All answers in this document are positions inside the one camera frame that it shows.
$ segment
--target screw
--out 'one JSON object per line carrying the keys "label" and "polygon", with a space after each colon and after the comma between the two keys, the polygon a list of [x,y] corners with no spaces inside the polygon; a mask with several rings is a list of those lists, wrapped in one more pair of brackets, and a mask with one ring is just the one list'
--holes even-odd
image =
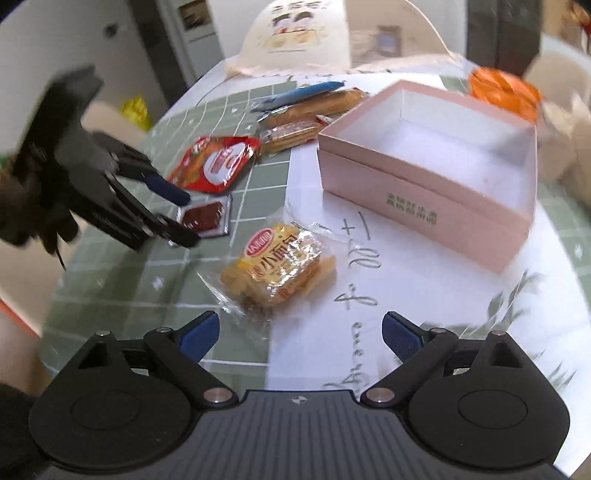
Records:
{"label": "screw", "polygon": [[233,393],[227,388],[210,388],[203,393],[203,398],[209,403],[225,403],[232,399]]}
{"label": "screw", "polygon": [[386,403],[394,399],[395,395],[389,388],[372,388],[365,393],[365,396],[375,403]]}

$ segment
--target table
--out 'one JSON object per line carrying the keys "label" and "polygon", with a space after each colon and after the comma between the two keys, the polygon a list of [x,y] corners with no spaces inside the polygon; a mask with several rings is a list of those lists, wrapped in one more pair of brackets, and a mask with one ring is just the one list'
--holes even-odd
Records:
{"label": "table", "polygon": [[[380,81],[385,81],[385,74],[381,75]],[[367,78],[356,77],[350,81]],[[394,75],[389,81],[398,78]],[[252,99],[295,86],[285,80],[289,79],[232,79],[218,89],[214,86],[213,92],[205,90],[203,98],[212,99],[207,106],[180,115],[173,108],[154,129],[144,151],[158,168],[170,171],[199,129],[223,134],[251,131],[251,118],[242,108],[249,95]],[[433,75],[423,80],[435,81]],[[441,87],[461,91],[461,81],[442,80]],[[264,82],[280,83],[255,89]],[[240,88],[252,90],[234,93]],[[222,92],[225,97],[214,99]],[[187,98],[179,102],[182,108],[189,103]],[[210,118],[207,111],[216,116]],[[167,140],[159,143],[175,136],[186,140],[179,145],[172,140],[168,145]],[[540,185],[530,240],[497,277],[390,220],[323,194],[314,150],[313,144],[298,147],[291,155],[266,158],[251,167],[235,186],[232,236],[204,242],[194,251],[184,251],[182,258],[163,241],[136,254],[89,229],[56,292],[44,329],[42,360],[58,371],[96,330],[109,329],[119,338],[134,338],[157,326],[178,327],[205,309],[220,312],[215,298],[199,283],[196,268],[219,261],[232,239],[244,243],[287,196],[285,201],[304,221],[320,222],[336,231],[342,229],[343,219],[360,222],[358,214],[363,216],[374,232],[371,240],[368,234],[369,246],[381,253],[384,265],[395,265],[398,275],[388,276],[383,269],[382,276],[354,281],[360,289],[371,282],[387,283],[391,288],[388,304],[380,298],[381,310],[365,310],[363,317],[355,316],[354,309],[337,312],[330,302],[306,304],[308,310],[302,307],[289,322],[274,325],[270,343],[249,339],[222,314],[220,341],[203,361],[207,369],[239,393],[247,388],[343,387],[358,393],[398,365],[381,341],[379,324],[387,310],[398,310],[424,326],[447,327],[464,338],[482,338],[493,327],[508,329],[569,406],[571,431],[557,465],[572,473],[591,452],[587,428],[591,413],[584,401],[591,379],[586,353],[591,340],[587,300],[591,294],[591,223],[584,211],[559,187]],[[155,199],[142,186],[132,191],[152,210],[172,212],[169,203]],[[349,281],[343,277],[332,293],[342,293],[343,282]],[[317,321],[322,315],[323,321]],[[355,339],[364,355],[358,362],[361,367],[352,371]]]}

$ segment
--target orange bag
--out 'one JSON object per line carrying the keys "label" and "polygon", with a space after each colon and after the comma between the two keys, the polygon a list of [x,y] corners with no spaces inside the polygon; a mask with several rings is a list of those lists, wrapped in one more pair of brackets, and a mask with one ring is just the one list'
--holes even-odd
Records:
{"label": "orange bag", "polygon": [[474,98],[516,113],[532,122],[538,121],[539,90],[519,77],[501,70],[479,68],[469,78]]}

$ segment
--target yellow bag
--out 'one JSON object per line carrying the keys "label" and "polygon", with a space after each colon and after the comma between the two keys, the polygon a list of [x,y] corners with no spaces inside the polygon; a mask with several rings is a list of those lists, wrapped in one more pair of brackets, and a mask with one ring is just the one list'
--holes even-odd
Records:
{"label": "yellow bag", "polygon": [[125,102],[121,113],[127,120],[142,130],[149,131],[152,128],[152,119],[148,113],[148,105],[146,105],[146,101],[141,95]]}

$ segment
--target snack package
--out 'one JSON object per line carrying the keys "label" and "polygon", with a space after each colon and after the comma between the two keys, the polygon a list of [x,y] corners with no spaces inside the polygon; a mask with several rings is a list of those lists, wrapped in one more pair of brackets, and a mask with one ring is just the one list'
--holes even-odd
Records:
{"label": "snack package", "polygon": [[254,137],[200,137],[167,180],[182,189],[224,192],[260,146]]}
{"label": "snack package", "polygon": [[[230,231],[232,197],[223,195],[209,200],[193,200],[177,210],[177,222],[196,231],[201,238],[224,236]],[[171,247],[178,245],[169,242]]]}
{"label": "snack package", "polygon": [[322,301],[335,286],[338,265],[347,275],[349,248],[347,239],[304,227],[283,208],[236,244],[231,260],[208,262],[197,273],[237,325],[267,340],[273,320],[289,322],[302,302]]}
{"label": "snack package", "polygon": [[322,115],[316,115],[309,120],[300,120],[287,125],[270,128],[261,132],[261,151],[263,153],[277,153],[297,145],[314,140],[318,133],[330,124],[332,120]]}
{"label": "snack package", "polygon": [[470,94],[486,103],[509,110],[533,124],[538,121],[539,90],[515,75],[501,70],[478,68],[469,78]]}
{"label": "snack package", "polygon": [[314,118],[316,115],[335,116],[348,112],[358,106],[369,95],[358,88],[337,90],[316,95],[304,102],[273,110],[259,119],[260,128],[273,128],[301,120]]}

